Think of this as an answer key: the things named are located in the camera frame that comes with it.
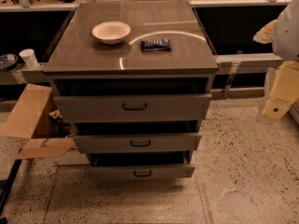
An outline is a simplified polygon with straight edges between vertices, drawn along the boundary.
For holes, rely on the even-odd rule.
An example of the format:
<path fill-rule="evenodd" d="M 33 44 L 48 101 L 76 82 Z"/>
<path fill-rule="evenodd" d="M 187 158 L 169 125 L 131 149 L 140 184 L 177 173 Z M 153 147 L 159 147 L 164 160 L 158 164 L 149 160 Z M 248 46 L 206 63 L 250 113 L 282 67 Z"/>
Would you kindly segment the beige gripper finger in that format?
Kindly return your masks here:
<path fill-rule="evenodd" d="M 263 106 L 262 116 L 271 120 L 280 120 L 289 111 L 291 105 L 283 100 L 269 98 Z"/>

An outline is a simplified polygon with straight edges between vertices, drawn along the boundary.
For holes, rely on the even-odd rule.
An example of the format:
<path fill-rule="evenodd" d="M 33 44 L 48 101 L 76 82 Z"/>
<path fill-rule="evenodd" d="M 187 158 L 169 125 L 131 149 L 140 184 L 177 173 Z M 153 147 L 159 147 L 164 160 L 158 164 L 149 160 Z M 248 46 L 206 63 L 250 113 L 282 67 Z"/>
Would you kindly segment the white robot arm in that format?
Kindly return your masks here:
<path fill-rule="evenodd" d="M 271 43 L 273 53 L 283 60 L 259 111 L 261 121 L 280 120 L 299 98 L 299 0 L 291 0 L 278 18 L 267 23 L 253 40 Z"/>

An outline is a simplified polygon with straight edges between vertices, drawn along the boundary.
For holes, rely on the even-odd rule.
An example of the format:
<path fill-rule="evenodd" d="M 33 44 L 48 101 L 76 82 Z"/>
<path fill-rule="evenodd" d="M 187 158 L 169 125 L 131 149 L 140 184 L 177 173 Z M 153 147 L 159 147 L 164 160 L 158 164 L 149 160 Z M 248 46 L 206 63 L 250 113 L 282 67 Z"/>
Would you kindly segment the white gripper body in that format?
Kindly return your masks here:
<path fill-rule="evenodd" d="M 297 101 L 299 98 L 299 62 L 285 61 L 276 70 L 270 97 L 288 104 Z"/>

